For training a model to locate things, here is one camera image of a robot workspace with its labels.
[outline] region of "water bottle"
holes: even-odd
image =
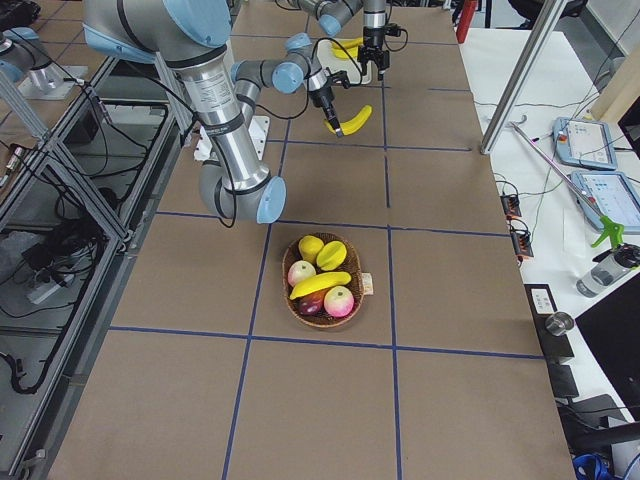
[[[623,243],[593,259],[598,264],[576,283],[585,297],[595,297],[640,265],[640,248]]]

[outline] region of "white desk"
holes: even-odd
[[[529,32],[518,30],[469,31],[461,50],[476,102],[498,103],[528,35]],[[566,105],[580,102],[587,94],[596,92],[569,42],[562,33],[554,32],[527,80],[517,104]],[[526,115],[527,121],[521,125],[522,129],[531,138],[543,137],[551,133],[557,117],[571,117],[576,108],[575,105],[564,108],[523,105],[514,109],[511,119],[520,121],[522,116]],[[476,104],[476,110],[482,128],[486,130],[495,107]],[[610,125],[610,128],[612,138],[616,139],[622,135],[617,125]],[[541,139],[539,145],[552,156],[551,138]],[[616,141],[614,145],[629,146],[624,138]],[[617,152],[617,156],[619,170],[631,177],[640,178],[640,162],[634,153]],[[515,132],[508,129],[502,132],[491,153],[491,163],[494,172],[504,175],[521,193],[542,192],[560,182],[559,177],[551,172],[545,188],[549,167]],[[563,169],[567,173],[575,170],[570,167]],[[509,186],[506,187],[506,192],[512,193]],[[523,220],[530,229],[536,224],[539,201],[540,196],[521,195],[520,208]],[[613,290],[609,289],[589,299],[575,289],[576,280],[593,266],[592,258],[595,254],[606,248],[606,244],[597,249],[590,247],[598,236],[598,232],[586,223],[575,197],[567,187],[563,185],[545,194],[533,235],[535,257],[526,260],[520,269],[523,282],[549,284],[558,309],[574,317],[580,315]],[[627,236],[626,239],[631,243],[640,241],[637,236]],[[632,275],[628,275],[623,280],[628,281],[631,277]],[[578,329],[570,331],[568,337],[576,355],[569,365],[580,392],[578,400],[609,394],[618,405],[622,405]],[[624,413],[629,421],[633,421],[628,413]]]

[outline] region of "wicker basket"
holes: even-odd
[[[347,272],[351,275],[351,282],[345,285],[353,294],[354,306],[351,313],[346,317],[335,318],[329,315],[327,312],[322,310],[320,313],[316,315],[300,315],[296,308],[297,300],[289,300],[289,294],[291,293],[291,286],[287,282],[287,273],[289,272],[289,268],[293,265],[294,262],[298,260],[302,260],[302,255],[298,250],[298,242],[300,239],[297,239],[295,242],[289,245],[287,251],[284,254],[284,258],[282,259],[282,279],[284,284],[284,298],[287,302],[287,306],[289,310],[302,323],[310,325],[316,328],[331,328],[337,327],[340,325],[344,325],[349,320],[351,320],[360,307],[362,306],[362,299],[364,296],[364,287],[362,286],[362,270],[360,269],[360,259],[358,258],[358,253],[356,252],[353,245],[349,243],[342,237],[338,235],[334,235],[332,233],[311,233],[314,237],[318,237],[325,244],[332,242],[334,240],[339,240],[345,244],[347,247],[347,258],[344,263],[340,265],[335,271]]]

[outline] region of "light blue cap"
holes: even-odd
[[[244,63],[244,61],[236,62],[233,65],[231,65],[231,70],[229,71],[229,76],[231,77],[231,81],[233,83],[235,83],[236,80],[238,79],[238,70],[240,70],[240,65],[242,65],[243,63]]]
[[[325,14],[320,16],[318,23],[324,30],[324,33],[326,33],[330,37],[335,37],[342,30],[342,25],[340,25],[340,22],[336,19],[336,17],[333,17],[331,15]]]
[[[0,60],[0,71],[4,73],[11,82],[17,82],[22,78],[22,72],[18,67],[11,63],[3,62],[2,60]]]
[[[293,62],[282,62],[271,75],[273,86],[282,93],[295,92],[304,80],[304,72]]]
[[[156,59],[155,53],[147,53],[139,48],[127,45],[88,25],[84,25],[84,38],[91,48],[110,57],[130,60],[136,63],[153,63]]]
[[[281,177],[273,177],[264,189],[256,221],[258,223],[273,223],[282,214],[287,199],[287,187]]]
[[[306,33],[296,33],[293,37],[289,38],[284,44],[284,48],[287,52],[295,50],[297,48],[307,47],[311,45],[311,39]]]
[[[211,0],[162,0],[167,13],[191,40],[205,47],[225,44],[231,34],[227,2]]]
[[[7,30],[4,35],[11,40],[39,40],[38,34],[27,27],[16,27],[11,30]]]

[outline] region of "black office chair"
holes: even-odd
[[[560,17],[577,17],[587,5],[589,0],[570,0],[564,7],[564,11]],[[511,6],[518,12],[518,15],[527,20],[520,25],[520,28],[531,30],[535,23],[540,10],[542,10],[543,0],[509,0]]]

